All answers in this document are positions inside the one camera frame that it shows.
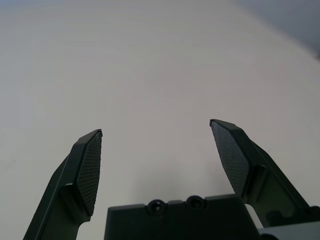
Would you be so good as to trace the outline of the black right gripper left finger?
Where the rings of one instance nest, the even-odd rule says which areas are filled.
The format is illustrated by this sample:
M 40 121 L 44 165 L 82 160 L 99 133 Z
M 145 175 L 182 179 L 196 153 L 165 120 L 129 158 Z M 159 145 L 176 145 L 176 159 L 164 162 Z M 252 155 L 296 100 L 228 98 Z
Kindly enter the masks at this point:
M 101 172 L 101 129 L 78 139 L 52 174 L 25 240 L 75 240 L 94 214 Z

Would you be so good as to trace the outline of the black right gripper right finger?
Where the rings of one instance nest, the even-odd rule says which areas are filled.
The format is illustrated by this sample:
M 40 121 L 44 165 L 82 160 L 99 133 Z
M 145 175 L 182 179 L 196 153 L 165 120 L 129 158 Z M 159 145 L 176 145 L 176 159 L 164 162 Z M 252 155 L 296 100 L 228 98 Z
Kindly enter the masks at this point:
M 210 120 L 225 174 L 263 227 L 318 222 L 320 208 L 309 206 L 270 155 L 233 123 Z

